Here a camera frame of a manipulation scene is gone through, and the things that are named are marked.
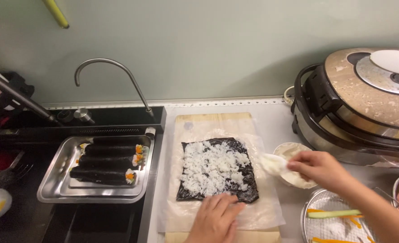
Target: wire mesh basket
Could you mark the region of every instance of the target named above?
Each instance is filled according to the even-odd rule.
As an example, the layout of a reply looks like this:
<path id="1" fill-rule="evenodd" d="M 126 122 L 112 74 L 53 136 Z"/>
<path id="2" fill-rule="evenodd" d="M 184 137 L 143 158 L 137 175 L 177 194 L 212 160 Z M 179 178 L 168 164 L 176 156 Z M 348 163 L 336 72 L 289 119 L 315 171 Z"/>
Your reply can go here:
<path id="1" fill-rule="evenodd" d="M 325 189 L 314 191 L 301 213 L 301 231 L 306 243 L 310 243 L 314 237 L 323 240 L 344 240 L 360 243 L 371 243 L 370 238 L 378 243 L 375 234 L 364 218 L 354 219 L 360 223 L 361 229 L 359 229 L 349 218 L 308 218 L 306 213 L 308 208 L 323 211 L 352 209 L 347 201 L 331 191 Z"/>

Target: backsplash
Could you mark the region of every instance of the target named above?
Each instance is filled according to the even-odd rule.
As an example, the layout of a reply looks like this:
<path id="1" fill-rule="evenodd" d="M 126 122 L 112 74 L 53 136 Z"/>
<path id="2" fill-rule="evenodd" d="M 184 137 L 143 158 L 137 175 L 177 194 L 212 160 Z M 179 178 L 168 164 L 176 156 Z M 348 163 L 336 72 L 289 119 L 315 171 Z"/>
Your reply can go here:
<path id="1" fill-rule="evenodd" d="M 37 102 L 280 95 L 298 71 L 349 47 L 399 47 L 399 0 L 0 0 L 0 71 L 34 85 Z"/>

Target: countertop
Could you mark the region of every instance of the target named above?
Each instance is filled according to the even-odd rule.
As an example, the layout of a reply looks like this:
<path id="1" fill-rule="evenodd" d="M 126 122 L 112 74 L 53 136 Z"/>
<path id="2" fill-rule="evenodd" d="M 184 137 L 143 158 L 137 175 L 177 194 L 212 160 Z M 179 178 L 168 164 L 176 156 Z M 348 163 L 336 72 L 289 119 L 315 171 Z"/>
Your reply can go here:
<path id="1" fill-rule="evenodd" d="M 167 108 L 167 122 L 164 133 L 164 143 L 159 159 L 159 169 L 156 180 L 156 189 L 153 198 L 153 208 L 151 211 L 151 221 L 148 230 L 148 242 L 164 242 L 164 234 L 159 233 L 158 213 L 159 203 L 164 195 L 163 190 L 166 186 L 163 183 L 163 168 L 165 163 L 169 163 L 170 152 L 168 146 L 172 142 L 171 130 L 174 129 L 175 117 L 177 115 L 188 114 L 207 114 L 207 113 L 233 113 L 250 112 L 255 120 L 258 135 L 262 137 L 266 152 L 273 153 L 274 149 L 285 142 L 301 142 L 296 134 L 292 132 L 291 123 L 293 120 L 290 107 L 287 104 L 275 103 L 267 105 L 246 105 L 246 106 L 217 106 L 217 107 L 190 107 L 190 108 Z M 368 187 L 380 187 L 391 194 L 394 181 L 399 177 L 399 169 L 388 169 L 378 167 L 362 167 L 352 164 L 343 166 L 358 180 Z M 279 226 L 282 243 L 303 243 L 300 228 L 300 212 L 309 198 L 313 189 L 298 189 L 283 184 L 279 179 L 275 179 L 275 188 L 278 193 L 283 217 L 286 224 Z"/>

